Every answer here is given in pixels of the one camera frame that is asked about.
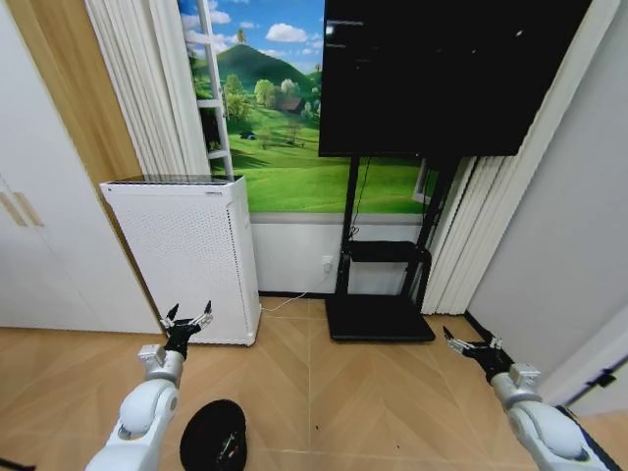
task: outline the door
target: door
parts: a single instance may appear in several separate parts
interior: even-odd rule
[[[0,326],[101,328],[2,179],[0,204]]]
[[[129,261],[4,4],[0,4],[0,42],[0,62],[6,66],[0,86],[0,174],[12,194],[22,195],[25,209],[35,214],[32,231],[54,253],[55,272],[68,276],[88,305],[87,310],[80,310],[80,320],[78,311],[66,313],[65,328],[159,333]]]

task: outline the wall outlet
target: wall outlet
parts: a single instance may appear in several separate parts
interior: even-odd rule
[[[330,273],[334,264],[334,255],[323,255],[323,273]]]

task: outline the black tv stand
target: black tv stand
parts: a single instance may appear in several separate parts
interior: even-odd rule
[[[439,167],[432,164],[432,168],[438,172],[437,181],[416,242],[353,240],[350,234],[360,158],[351,157],[336,292],[326,301],[332,339],[393,342],[434,340],[434,332],[421,315],[427,279],[432,267],[432,255],[427,243],[451,187],[456,164],[457,161],[450,160],[445,160]],[[400,293],[349,294],[347,291],[351,262],[407,263]],[[421,278],[417,299],[413,301],[411,289],[419,267]]]

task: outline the white air purifier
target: white air purifier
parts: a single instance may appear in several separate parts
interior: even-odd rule
[[[145,176],[100,187],[159,313],[178,303],[178,318],[193,318],[211,299],[214,320],[191,341],[253,344],[261,306],[244,177]]]

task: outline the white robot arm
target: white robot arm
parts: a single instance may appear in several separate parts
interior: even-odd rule
[[[120,418],[105,446],[89,461],[87,471],[156,471],[166,427],[179,403],[179,384],[189,338],[212,321],[211,301],[195,319],[175,321],[179,305],[162,320],[168,342],[145,345],[137,355],[146,368],[145,381],[120,406]]]
[[[448,345],[475,359],[508,416],[517,440],[541,471],[609,471],[591,449],[580,427],[536,393],[536,368],[513,363],[501,350],[501,340],[467,342],[444,328]]]

